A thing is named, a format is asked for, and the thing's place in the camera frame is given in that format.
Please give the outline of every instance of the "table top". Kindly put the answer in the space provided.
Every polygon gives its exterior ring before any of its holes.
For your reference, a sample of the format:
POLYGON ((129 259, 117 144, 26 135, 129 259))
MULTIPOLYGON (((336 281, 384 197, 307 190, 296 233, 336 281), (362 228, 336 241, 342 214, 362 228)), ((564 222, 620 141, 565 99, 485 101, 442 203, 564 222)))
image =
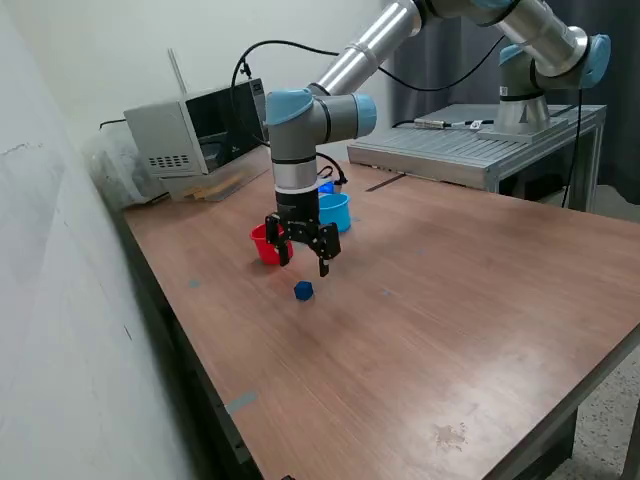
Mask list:
POLYGON ((324 279, 306 247, 257 260, 269 174, 127 221, 223 401, 253 399, 233 420, 265 479, 482 479, 635 335, 640 225, 346 173, 354 223, 324 279))

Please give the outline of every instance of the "plastic bag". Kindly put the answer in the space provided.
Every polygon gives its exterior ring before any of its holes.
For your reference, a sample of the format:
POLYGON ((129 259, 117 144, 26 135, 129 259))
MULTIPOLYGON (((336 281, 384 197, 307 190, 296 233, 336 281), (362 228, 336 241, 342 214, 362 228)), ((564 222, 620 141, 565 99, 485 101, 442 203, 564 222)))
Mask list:
POLYGON ((147 172, 126 122, 105 125, 83 153, 93 183, 113 208, 144 204, 167 191, 147 172))

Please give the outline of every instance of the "metal table leg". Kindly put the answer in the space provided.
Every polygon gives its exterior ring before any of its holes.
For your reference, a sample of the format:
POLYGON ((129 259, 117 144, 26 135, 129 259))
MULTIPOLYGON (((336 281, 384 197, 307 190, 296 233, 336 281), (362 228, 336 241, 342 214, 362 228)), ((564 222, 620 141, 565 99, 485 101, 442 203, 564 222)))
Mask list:
POLYGON ((598 127, 580 140, 579 157, 569 191, 569 208, 572 210, 593 212, 595 207, 603 132, 604 128, 598 127))
POLYGON ((545 479, 555 472, 565 460, 570 459, 573 456, 577 422, 578 411, 576 410, 543 446, 540 456, 514 480, 545 479))
POLYGON ((636 412, 636 421, 633 424, 627 461, 624 464, 621 480, 640 480, 640 405, 636 412))
POLYGON ((485 191, 490 193, 500 193, 500 180, 495 175, 493 175, 492 172, 487 172, 487 179, 485 183, 485 191))

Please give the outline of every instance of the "power cord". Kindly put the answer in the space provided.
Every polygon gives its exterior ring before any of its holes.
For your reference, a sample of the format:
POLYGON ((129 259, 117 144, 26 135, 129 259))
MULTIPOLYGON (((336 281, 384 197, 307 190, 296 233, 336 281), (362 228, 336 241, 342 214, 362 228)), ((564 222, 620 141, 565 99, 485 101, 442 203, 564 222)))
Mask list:
POLYGON ((340 165, 338 164, 338 162, 336 162, 333 158, 331 158, 329 155, 326 155, 322 152, 318 152, 316 153, 316 155, 318 157, 322 157, 325 160, 327 160, 328 162, 330 162, 334 167, 336 167, 336 170, 338 171, 338 180, 336 180, 335 182, 333 182, 334 185, 346 185, 347 183, 349 183, 349 180, 347 180, 347 177, 344 174, 344 170, 342 170, 342 168, 340 167, 340 165))
POLYGON ((126 121, 127 121, 127 120, 126 120, 126 119, 124 119, 124 118, 121 118, 121 119, 119 119, 119 120, 107 120, 106 122, 102 122, 102 123, 100 124, 100 128, 99 128, 99 130, 102 130, 102 127, 104 127, 104 126, 107 126, 107 125, 113 125, 114 123, 124 123, 124 122, 126 122, 126 121))
POLYGON ((327 50, 320 50, 320 49, 317 49, 317 48, 308 47, 308 46, 303 45, 301 43, 290 42, 289 40, 263 40, 262 42, 254 43, 253 45, 251 45, 240 56, 240 59, 238 60, 238 63, 236 63, 236 66, 233 69, 233 76, 231 77, 231 87, 229 89, 229 95, 230 95, 230 100, 231 100, 231 112, 233 113, 233 116, 235 117, 236 121, 242 126, 243 130, 246 133, 251 135, 253 137, 253 139, 255 141, 257 141, 260 145, 264 145, 265 147, 269 147, 270 146, 269 142, 265 142, 263 139, 258 138, 257 135, 255 135, 253 132, 251 132, 251 130, 249 130, 247 125, 244 123, 244 120, 238 115, 238 112, 237 112, 237 109, 236 109, 236 102, 235 102, 236 83, 237 83, 237 80, 238 80, 238 74, 240 73, 241 69, 242 69, 242 73, 247 75, 247 77, 249 79, 251 79, 251 68, 249 67, 249 64, 247 63, 247 56, 251 52, 256 50, 257 48, 263 47, 265 45, 285 45, 285 46, 288 46, 288 47, 300 48, 302 50, 306 50, 306 51, 311 52, 311 53, 316 53, 318 55, 329 55, 329 56, 334 56, 334 57, 338 56, 338 54, 335 53, 335 52, 329 52, 327 50))
POLYGON ((580 133, 582 133, 582 89, 578 90, 578 127, 576 129, 576 140, 573 145, 573 158, 571 159, 571 167, 569 168, 569 180, 567 182, 567 188, 564 191, 564 197, 562 198, 562 208, 567 206, 567 198, 569 198, 569 189, 573 182, 573 173, 578 162, 578 156, 580 154, 580 133))
POLYGON ((413 124, 414 121, 413 120, 402 120, 401 122, 394 123, 391 128, 398 128, 401 125, 409 125, 410 123, 413 124))
POLYGON ((327 178, 331 178, 333 176, 333 167, 330 167, 329 165, 327 165, 326 167, 322 168, 318 172, 318 176, 323 180, 326 180, 327 178))
MULTIPOLYGON (((387 75, 392 80, 398 82, 400 85, 402 85, 402 86, 404 86, 406 88, 409 88, 411 90, 415 90, 417 92, 441 92, 443 90, 448 90, 450 88, 455 87, 456 85, 459 85, 460 83, 464 82, 467 78, 469 78, 471 75, 473 75, 489 59, 489 57, 494 52, 494 50, 496 48, 498 48, 498 45, 500 45, 502 40, 504 40, 505 38, 506 38, 505 35, 501 36, 498 39, 498 41, 487 52, 487 54, 484 57, 482 57, 482 59, 476 64, 476 66, 474 66, 466 74, 464 74, 462 77, 460 77, 455 82, 452 82, 449 85, 445 85, 445 86, 442 86, 442 87, 435 87, 435 88, 416 87, 415 85, 411 85, 410 83, 405 82, 401 78, 396 77, 393 73, 389 72, 387 69, 385 69, 383 67, 378 67, 378 70, 380 70, 382 73, 387 75)), ((247 56, 251 52, 256 50, 257 48, 262 47, 264 45, 286 45, 286 46, 289 46, 289 47, 294 47, 294 48, 299 48, 301 50, 306 50, 306 51, 311 52, 311 53, 317 53, 318 55, 326 55, 326 56, 331 56, 331 57, 337 57, 339 55, 337 52, 332 52, 332 51, 329 51, 329 50, 320 50, 318 48, 309 47, 307 45, 303 45, 303 44, 297 43, 297 42, 290 42, 288 40, 264 40, 262 42, 254 43, 247 50, 245 50, 245 52, 240 57, 240 60, 238 60, 238 63, 236 64, 236 68, 234 69, 234 74, 233 74, 232 81, 231 81, 231 92, 232 92, 231 105, 232 105, 232 109, 233 109, 233 107, 235 107, 235 103, 233 102, 233 90, 235 88, 236 80, 237 80, 237 77, 238 77, 238 72, 241 71, 240 69, 242 68, 242 73, 246 74, 249 78, 251 78, 251 69, 249 68, 249 65, 247 64, 247 56)))

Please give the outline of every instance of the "blue cube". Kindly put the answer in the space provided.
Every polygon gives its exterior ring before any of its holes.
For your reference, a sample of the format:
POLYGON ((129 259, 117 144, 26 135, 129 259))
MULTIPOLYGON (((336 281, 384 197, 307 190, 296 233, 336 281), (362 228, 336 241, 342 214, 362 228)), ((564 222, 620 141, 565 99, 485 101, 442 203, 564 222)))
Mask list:
POLYGON ((302 302, 306 302, 313 297, 313 285, 311 282, 299 282, 293 289, 296 298, 302 302))
POLYGON ((318 193, 334 193, 333 181, 329 181, 318 187, 318 193))

